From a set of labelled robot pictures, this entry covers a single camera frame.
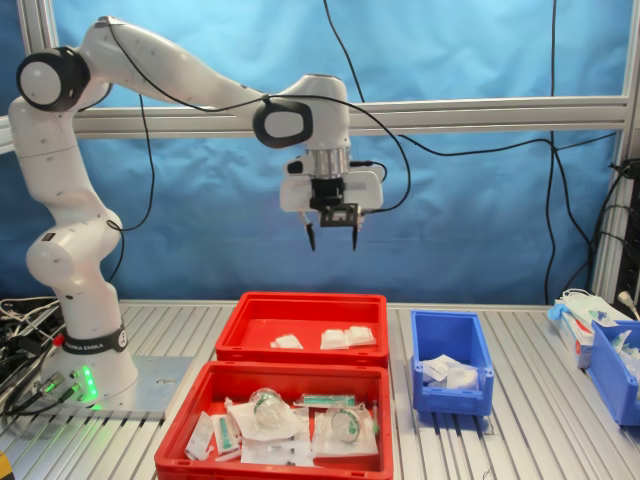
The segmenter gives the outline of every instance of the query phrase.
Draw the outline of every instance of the red plastic bin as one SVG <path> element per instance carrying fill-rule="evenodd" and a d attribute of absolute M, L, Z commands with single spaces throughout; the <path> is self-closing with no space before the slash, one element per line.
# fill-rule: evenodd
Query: red plastic bin
<path fill-rule="evenodd" d="M 320 350 L 322 333 L 352 326 L 371 328 L 375 345 Z M 304 350 L 271 348 L 286 334 Z M 387 300 L 381 295 L 247 292 L 238 302 L 216 343 L 219 360 L 386 367 Z"/>
<path fill-rule="evenodd" d="M 217 450 L 204 461 L 191 461 L 184 449 L 200 417 L 224 413 L 224 399 L 247 402 L 251 393 L 259 388 L 276 390 L 291 404 L 303 393 L 336 394 L 353 393 L 356 401 L 365 402 L 367 408 L 377 400 L 380 407 L 378 422 L 378 455 L 349 458 L 320 458 L 314 460 L 323 468 L 253 465 L 240 459 L 216 462 Z M 389 377 L 379 367 L 281 365 L 265 363 L 210 362 L 204 365 L 178 415 L 156 452 L 156 472 L 159 480 L 254 480 L 277 478 L 299 480 L 311 478 L 330 480 L 366 478 L 390 480 L 393 478 L 393 446 L 391 411 L 389 401 Z M 313 437 L 313 417 L 310 411 L 310 428 Z"/>

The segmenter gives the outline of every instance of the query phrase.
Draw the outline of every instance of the metal base plate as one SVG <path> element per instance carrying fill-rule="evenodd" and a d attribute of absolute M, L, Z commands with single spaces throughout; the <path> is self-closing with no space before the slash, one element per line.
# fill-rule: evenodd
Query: metal base plate
<path fill-rule="evenodd" d="M 192 357 L 134 355 L 133 363 L 138 369 L 135 383 L 124 392 L 81 411 L 93 412 L 94 418 L 163 419 L 192 360 Z"/>

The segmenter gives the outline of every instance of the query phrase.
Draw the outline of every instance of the blue plastic bin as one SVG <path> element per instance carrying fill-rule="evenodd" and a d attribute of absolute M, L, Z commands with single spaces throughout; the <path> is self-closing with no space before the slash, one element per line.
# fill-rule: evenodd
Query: blue plastic bin
<path fill-rule="evenodd" d="M 489 415 L 493 397 L 493 365 L 474 313 L 424 310 L 411 312 L 413 329 L 413 408 L 419 412 Z M 479 390 L 427 387 L 422 382 L 423 360 L 448 355 L 478 368 Z"/>
<path fill-rule="evenodd" d="M 640 425 L 640 402 L 636 400 L 638 382 L 611 346 L 611 340 L 631 330 L 626 343 L 640 347 L 640 323 L 617 323 L 617 327 L 602 328 L 593 322 L 595 335 L 589 375 L 618 425 Z"/>

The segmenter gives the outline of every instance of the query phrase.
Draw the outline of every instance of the plastic bin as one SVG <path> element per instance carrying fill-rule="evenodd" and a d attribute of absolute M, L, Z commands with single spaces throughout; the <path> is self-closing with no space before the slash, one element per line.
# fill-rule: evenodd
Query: plastic bin
<path fill-rule="evenodd" d="M 631 330 L 627 343 L 640 347 L 640 323 L 617 323 L 617 327 L 602 328 L 593 322 L 595 335 L 588 371 L 615 422 L 618 425 L 640 425 L 638 382 L 611 346 L 611 340 Z"/>
<path fill-rule="evenodd" d="M 493 365 L 474 313 L 413 310 L 413 407 L 420 412 L 489 415 L 493 397 Z M 479 390 L 427 387 L 422 382 L 423 360 L 440 355 L 478 368 Z"/>
<path fill-rule="evenodd" d="M 320 350 L 325 330 L 352 326 L 371 328 L 376 344 Z M 290 333 L 303 350 L 270 347 Z M 380 295 L 247 292 L 220 334 L 216 354 L 219 360 L 386 367 L 387 301 Z"/>
<path fill-rule="evenodd" d="M 289 404 L 303 393 L 335 394 L 350 392 L 358 402 L 371 408 L 379 403 L 378 435 L 379 455 L 349 458 L 320 458 L 314 462 L 324 468 L 243 464 L 240 459 L 216 462 L 217 451 L 204 461 L 191 461 L 184 449 L 200 416 L 224 413 L 224 398 L 234 402 L 247 402 L 251 393 L 259 388 L 276 390 Z M 310 414 L 313 437 L 313 413 Z M 367 478 L 388 480 L 393 478 L 393 447 L 389 377 L 378 367 L 279 365 L 264 363 L 207 363 L 189 391 L 178 415 L 167 431 L 155 455 L 156 471 L 160 480 L 197 479 L 256 479 L 283 480 Z"/>

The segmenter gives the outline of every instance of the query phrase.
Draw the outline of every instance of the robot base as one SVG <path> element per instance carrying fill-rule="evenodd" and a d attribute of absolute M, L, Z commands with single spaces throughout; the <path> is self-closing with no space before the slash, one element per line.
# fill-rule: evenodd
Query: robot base
<path fill-rule="evenodd" d="M 41 379 L 63 374 L 64 381 L 56 389 L 59 392 L 74 383 L 81 386 L 76 395 L 61 405 L 62 412 L 72 408 L 78 409 L 74 412 L 76 416 L 162 419 L 192 360 L 192 357 L 132 357 L 128 349 L 89 356 L 56 349 L 44 362 Z M 91 395 L 94 387 L 96 394 Z M 50 404 L 51 400 L 37 402 L 32 410 Z M 47 413 L 58 412 L 61 410 L 54 408 Z"/>
<path fill-rule="evenodd" d="M 193 357 L 133 356 L 138 378 L 124 392 L 82 409 L 92 417 L 160 420 L 187 373 Z"/>

